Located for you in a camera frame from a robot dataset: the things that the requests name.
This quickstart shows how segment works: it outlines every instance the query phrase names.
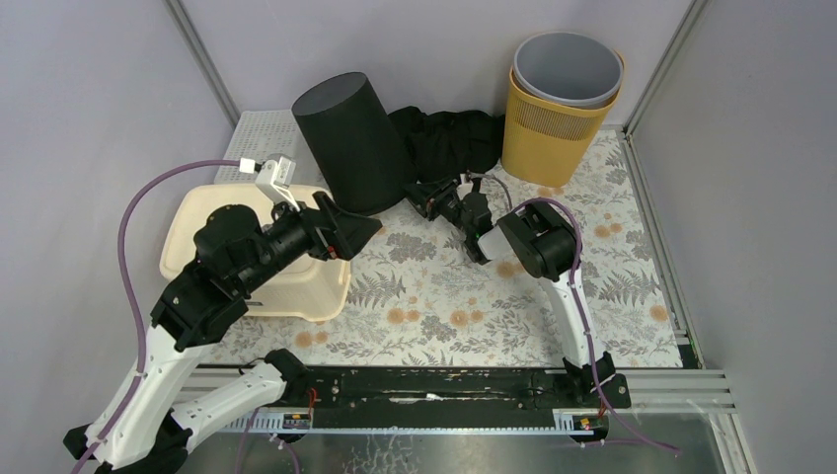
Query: yellow trash can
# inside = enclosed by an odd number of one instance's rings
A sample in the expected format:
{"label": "yellow trash can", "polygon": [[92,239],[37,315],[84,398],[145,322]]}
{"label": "yellow trash can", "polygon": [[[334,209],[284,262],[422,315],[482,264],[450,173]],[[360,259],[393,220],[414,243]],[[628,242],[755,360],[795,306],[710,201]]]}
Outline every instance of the yellow trash can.
{"label": "yellow trash can", "polygon": [[562,106],[525,92],[509,71],[503,169],[530,183],[565,185],[618,98],[619,92],[601,109]]}

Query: gray trash can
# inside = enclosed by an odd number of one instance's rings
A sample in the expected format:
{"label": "gray trash can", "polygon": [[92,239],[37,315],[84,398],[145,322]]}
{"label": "gray trash can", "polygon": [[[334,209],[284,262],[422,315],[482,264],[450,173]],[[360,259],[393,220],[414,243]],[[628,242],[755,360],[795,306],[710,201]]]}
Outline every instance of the gray trash can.
{"label": "gray trash can", "polygon": [[527,39],[514,53],[514,78],[535,97],[579,109],[601,109],[622,85],[623,64],[613,49],[577,33]]}

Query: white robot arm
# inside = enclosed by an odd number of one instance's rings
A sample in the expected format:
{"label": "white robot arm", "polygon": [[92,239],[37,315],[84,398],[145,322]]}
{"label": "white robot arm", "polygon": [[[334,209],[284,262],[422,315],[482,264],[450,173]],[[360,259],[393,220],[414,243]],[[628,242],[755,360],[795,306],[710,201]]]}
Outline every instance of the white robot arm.
{"label": "white robot arm", "polygon": [[581,284],[583,268],[575,271],[580,310],[571,292],[570,268],[575,253],[571,226],[550,205],[534,202],[519,213],[511,212],[499,219],[490,232],[480,237],[478,244],[488,260],[496,260],[513,251],[529,275],[538,279],[561,328],[565,368],[578,380],[578,388],[595,390],[591,373],[594,364],[601,384],[608,382],[616,374],[613,360],[604,351],[594,322],[588,318],[595,356],[595,360],[590,360],[587,332],[581,319],[581,310],[585,315],[590,314]]}
{"label": "white robot arm", "polygon": [[278,400],[306,371],[287,350],[273,351],[238,380],[172,407],[200,361],[247,313],[252,291],[306,253],[350,260],[381,227],[377,219],[343,211],[325,193],[314,194],[318,209],[293,201],[282,186],[292,171],[286,165],[269,160],[257,176],[257,186],[276,203],[273,225],[262,230],[253,210],[238,204],[209,216],[194,236],[194,260],[151,312],[144,372],[132,370],[102,415],[64,438],[77,459],[92,451],[102,464],[97,473],[177,472],[209,435]]}

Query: table surface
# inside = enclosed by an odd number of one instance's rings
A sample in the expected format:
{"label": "table surface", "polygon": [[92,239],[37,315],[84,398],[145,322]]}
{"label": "table surface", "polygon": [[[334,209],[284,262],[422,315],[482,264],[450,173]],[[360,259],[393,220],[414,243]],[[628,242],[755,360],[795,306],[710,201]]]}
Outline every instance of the table surface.
{"label": "table surface", "polygon": [[[250,156],[290,154],[282,146],[293,140],[272,149],[269,140],[259,140],[260,131],[269,129],[265,116],[255,116],[262,122],[247,130],[248,114],[233,143],[247,132],[260,147]],[[239,158],[232,148],[226,158]],[[307,177],[295,183],[325,187],[322,175],[310,170],[310,151],[297,147],[294,158],[302,170],[297,175]],[[508,184],[515,203],[547,197],[572,210],[582,229],[584,290],[617,366],[682,366],[616,132],[596,135],[562,188],[523,182],[499,165],[492,173]],[[502,189],[485,182],[483,191],[493,216],[503,215]],[[351,261],[348,299],[338,317],[324,323],[242,318],[210,361],[239,364],[289,348],[309,364],[561,365],[561,328],[546,294],[513,255],[473,264],[453,226],[441,218],[423,220],[405,201],[377,217],[384,227]]]}

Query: plastic bucket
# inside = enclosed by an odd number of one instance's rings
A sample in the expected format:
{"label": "plastic bucket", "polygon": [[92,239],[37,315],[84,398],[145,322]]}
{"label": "plastic bucket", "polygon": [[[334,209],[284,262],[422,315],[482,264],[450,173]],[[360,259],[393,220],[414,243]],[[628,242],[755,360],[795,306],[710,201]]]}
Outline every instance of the plastic bucket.
{"label": "plastic bucket", "polygon": [[586,110],[529,94],[512,71],[508,83],[503,169],[530,183],[553,188],[565,185],[619,99],[619,90],[601,109]]}
{"label": "plastic bucket", "polygon": [[613,49],[578,33],[527,39],[512,66],[520,86],[535,97],[579,109],[601,109],[622,85],[623,64]]}

